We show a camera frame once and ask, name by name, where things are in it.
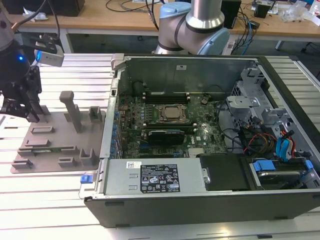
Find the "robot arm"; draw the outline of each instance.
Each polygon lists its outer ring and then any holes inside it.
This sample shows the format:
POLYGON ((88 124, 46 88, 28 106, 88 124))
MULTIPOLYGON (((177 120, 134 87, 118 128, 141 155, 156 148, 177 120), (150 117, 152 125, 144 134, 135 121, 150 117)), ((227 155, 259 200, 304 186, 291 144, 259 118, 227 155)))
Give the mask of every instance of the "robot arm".
POLYGON ((38 115, 44 114, 38 97, 42 92, 40 72, 38 66, 30 66, 24 48, 57 53, 52 39, 15 34, 0 7, 0 94, 3 95, 0 114, 37 123, 40 120, 38 115))
POLYGON ((230 33, 224 26, 222 0, 171 2, 160 9, 155 54, 219 55, 230 33))

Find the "blue latch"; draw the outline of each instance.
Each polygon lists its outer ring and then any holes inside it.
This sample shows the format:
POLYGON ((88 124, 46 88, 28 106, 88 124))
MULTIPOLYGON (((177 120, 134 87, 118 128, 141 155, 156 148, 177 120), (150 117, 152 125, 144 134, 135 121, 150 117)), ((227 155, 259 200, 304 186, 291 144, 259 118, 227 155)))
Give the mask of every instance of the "blue latch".
POLYGON ((94 182, 93 175, 82 175, 80 179, 81 184, 92 184, 94 182))
POLYGON ((282 158, 285 163, 289 161, 287 158, 289 144, 288 139, 282 139, 281 137, 278 138, 276 142, 275 153, 278 157, 282 158))
POLYGON ((312 164, 312 162, 310 160, 305 160, 304 164, 308 170, 311 170, 314 168, 314 165, 312 164))
POLYGON ((253 166, 256 172, 276 170, 272 160, 258 160, 253 163, 253 166))

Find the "sticker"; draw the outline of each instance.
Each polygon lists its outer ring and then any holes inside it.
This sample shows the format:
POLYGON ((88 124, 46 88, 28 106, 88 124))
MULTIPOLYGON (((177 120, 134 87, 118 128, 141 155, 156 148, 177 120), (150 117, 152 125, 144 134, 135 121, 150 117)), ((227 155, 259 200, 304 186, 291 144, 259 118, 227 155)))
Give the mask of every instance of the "sticker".
POLYGON ((177 164, 141 165, 140 173, 144 194, 180 192, 177 164))
POLYGON ((139 169, 141 166, 141 161, 127 161, 126 168, 127 169, 139 169))
POLYGON ((177 65, 176 69, 177 70, 187 70, 187 65, 177 65))

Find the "circuit board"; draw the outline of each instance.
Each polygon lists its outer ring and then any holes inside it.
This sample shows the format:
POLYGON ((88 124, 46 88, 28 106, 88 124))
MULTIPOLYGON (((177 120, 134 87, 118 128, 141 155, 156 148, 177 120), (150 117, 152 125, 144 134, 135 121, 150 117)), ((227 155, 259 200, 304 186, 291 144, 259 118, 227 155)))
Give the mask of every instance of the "circuit board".
MULTIPOLYGON (((215 122, 218 102, 209 101, 202 104, 202 99, 202 95, 191 95, 188 104, 175 105, 177 108, 183 109, 183 114, 187 115, 188 120, 196 123, 194 133, 186 134, 182 144, 150 146, 143 125, 148 120, 158 122, 156 119, 160 119, 159 111, 163 105, 145 104, 138 97, 120 96, 122 158, 191 158, 199 153, 226 152, 225 141, 215 122)), ((183 120, 180 121, 187 121, 185 118, 186 116, 182 116, 183 120)))

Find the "barcode sticker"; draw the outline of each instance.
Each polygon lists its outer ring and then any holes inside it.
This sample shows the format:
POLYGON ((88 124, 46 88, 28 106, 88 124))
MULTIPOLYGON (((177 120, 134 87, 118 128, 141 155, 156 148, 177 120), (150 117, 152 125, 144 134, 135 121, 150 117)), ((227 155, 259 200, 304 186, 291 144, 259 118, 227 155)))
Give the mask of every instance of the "barcode sticker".
POLYGON ((127 169, 139 169, 141 166, 141 161, 127 161, 126 168, 127 169))

